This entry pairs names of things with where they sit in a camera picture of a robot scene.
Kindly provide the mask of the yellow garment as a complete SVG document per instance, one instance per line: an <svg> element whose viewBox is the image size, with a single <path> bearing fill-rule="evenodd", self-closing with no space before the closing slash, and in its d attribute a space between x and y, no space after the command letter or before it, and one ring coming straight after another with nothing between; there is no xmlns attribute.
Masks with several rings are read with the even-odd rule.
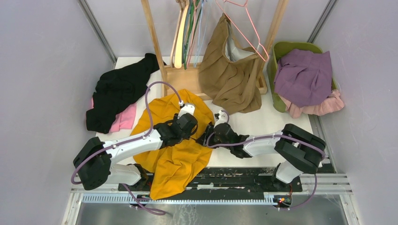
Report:
<svg viewBox="0 0 398 225"><path fill-rule="evenodd" d="M151 127L150 120L156 125L173 119L180 111L179 97L185 103L195 105L194 116L198 121L198 129L190 140L183 140L175 146L143 152L133 157L136 163L154 173L150 190L150 197L153 200L183 192L188 183L207 166L212 154L211 148L195 142L204 134L208 124L214 122L212 111L200 97L190 91L182 89L178 93L179 96L172 94L152 100L149 109L144 110L131 133L136 135L148 130Z"/></svg>

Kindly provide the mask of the tan pleated skirt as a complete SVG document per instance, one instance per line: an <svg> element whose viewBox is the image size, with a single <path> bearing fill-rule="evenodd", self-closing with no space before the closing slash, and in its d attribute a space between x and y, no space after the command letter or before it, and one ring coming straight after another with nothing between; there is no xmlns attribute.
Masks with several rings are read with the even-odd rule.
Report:
<svg viewBox="0 0 398 225"><path fill-rule="evenodd" d="M199 66L199 86L213 104L230 114L259 110L262 102L257 79L263 74L263 63L253 49L239 47L230 20L222 15Z"/></svg>

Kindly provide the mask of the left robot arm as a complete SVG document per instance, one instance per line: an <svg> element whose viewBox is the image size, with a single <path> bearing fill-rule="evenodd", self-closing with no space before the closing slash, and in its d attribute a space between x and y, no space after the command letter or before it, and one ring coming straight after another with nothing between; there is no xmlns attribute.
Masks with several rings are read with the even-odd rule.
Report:
<svg viewBox="0 0 398 225"><path fill-rule="evenodd" d="M159 123L152 130L114 141L89 139L73 160L72 183L86 191L104 184L125 184L143 190L148 184L138 164L122 165L121 161L143 152L172 147L188 140L198 129L197 119L186 113Z"/></svg>

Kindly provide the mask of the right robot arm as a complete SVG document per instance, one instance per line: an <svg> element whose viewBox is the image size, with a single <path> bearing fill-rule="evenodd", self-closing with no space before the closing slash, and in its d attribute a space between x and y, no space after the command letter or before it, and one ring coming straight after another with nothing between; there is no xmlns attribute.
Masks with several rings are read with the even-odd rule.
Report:
<svg viewBox="0 0 398 225"><path fill-rule="evenodd" d="M268 135L239 135L227 122L209 124L196 143L215 149L227 148L237 158L252 158L265 154L279 154L284 158L271 178L276 191L284 191L298 176L316 174L325 159L326 143L321 138L286 124L281 131Z"/></svg>

